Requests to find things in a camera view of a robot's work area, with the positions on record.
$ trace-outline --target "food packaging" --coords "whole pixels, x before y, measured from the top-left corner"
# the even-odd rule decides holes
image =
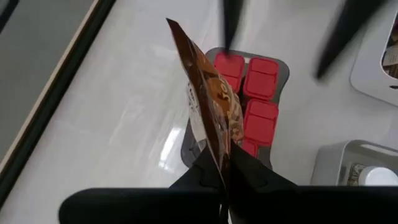
[[[190,110],[197,110],[206,143],[223,179],[228,183],[231,140],[241,145],[244,137],[239,98],[180,25],[167,19],[178,54],[189,79]]]

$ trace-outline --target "small red container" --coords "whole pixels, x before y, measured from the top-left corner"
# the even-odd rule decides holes
[[[243,85],[243,94],[249,98],[269,101],[274,97],[277,86],[278,63],[252,58]]]
[[[278,113],[274,103],[249,100],[243,122],[245,138],[261,146],[271,146]]]
[[[217,54],[214,66],[225,80],[232,86],[235,93],[239,92],[243,77],[244,58],[240,55]]]
[[[243,139],[243,150],[245,150],[247,153],[252,155],[253,157],[257,158],[257,152],[259,150],[259,147],[257,146],[256,143],[251,142],[250,140],[244,138]]]

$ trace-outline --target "glossy floor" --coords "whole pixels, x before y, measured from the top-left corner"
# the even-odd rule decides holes
[[[185,171],[187,79],[165,17],[203,51],[220,46],[218,1],[118,0],[6,204],[1,223],[56,223],[70,194],[88,187],[167,187]],[[312,79],[341,6],[328,0],[252,0],[237,50],[283,60],[274,170],[309,184],[317,149],[347,139],[383,143],[398,109],[349,84],[357,42],[328,85]]]

